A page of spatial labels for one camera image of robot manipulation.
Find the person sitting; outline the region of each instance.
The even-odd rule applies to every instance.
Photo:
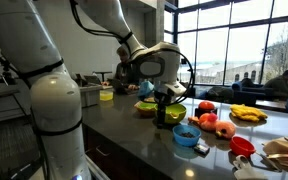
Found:
[[[280,76],[277,76],[266,82],[264,88],[273,88],[274,95],[288,98],[288,70]]]
[[[139,78],[135,73],[135,65],[128,63],[128,54],[121,46],[116,50],[116,54],[120,57],[120,63],[116,67],[114,78],[121,81],[128,89],[139,89]],[[107,81],[102,82],[102,85],[109,85]]]

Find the blue container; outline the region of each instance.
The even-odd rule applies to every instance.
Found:
[[[184,137],[182,133],[191,133],[194,137]],[[201,137],[201,131],[189,125],[177,125],[173,128],[175,141],[182,146],[195,146]]]

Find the red bowl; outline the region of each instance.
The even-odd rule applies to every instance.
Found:
[[[249,158],[251,154],[255,153],[255,148],[248,140],[239,136],[232,137],[230,141],[230,148],[236,155],[243,155]]]

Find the white wall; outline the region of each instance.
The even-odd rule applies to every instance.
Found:
[[[119,43],[115,39],[94,36],[86,33],[78,27],[73,19],[69,1],[67,0],[39,0],[34,1],[34,3],[36,4],[37,9],[39,10],[41,17],[57,45],[70,73],[113,71],[112,74],[105,75],[105,77],[113,76],[116,65],[119,63],[119,58],[115,53],[116,49],[119,47]],[[78,10],[80,19],[86,27],[103,30],[103,28],[99,27],[87,18],[80,9]],[[126,5],[123,5],[123,11],[126,22],[132,29],[133,33],[141,43],[145,44],[144,12],[139,11],[136,8],[131,9]],[[18,82],[19,84],[17,86],[10,87],[0,84],[0,91],[4,89],[19,88],[22,93],[18,95],[18,98],[29,113],[29,90],[21,80]],[[1,106],[2,108],[12,108],[15,104],[8,99],[2,103]]]

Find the counter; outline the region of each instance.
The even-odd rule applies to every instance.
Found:
[[[230,152],[228,140],[216,139],[214,134],[202,131],[199,142],[207,144],[211,150],[206,157],[199,156],[192,149],[174,142],[171,128],[157,129],[153,118],[140,117],[133,107],[137,101],[136,95],[114,94],[110,102],[84,108],[83,123],[171,179],[234,179],[232,161],[235,156]],[[181,123],[188,123],[187,117],[194,115],[199,102],[197,99],[182,102],[187,113]],[[219,119],[231,121],[230,105],[215,105]],[[288,136],[288,114],[263,111],[268,118],[258,124],[232,120],[237,126],[236,135],[251,141],[261,153],[262,143]],[[251,160],[256,171],[263,172],[269,179],[288,179],[288,168],[277,173],[268,169],[258,155],[252,155]]]

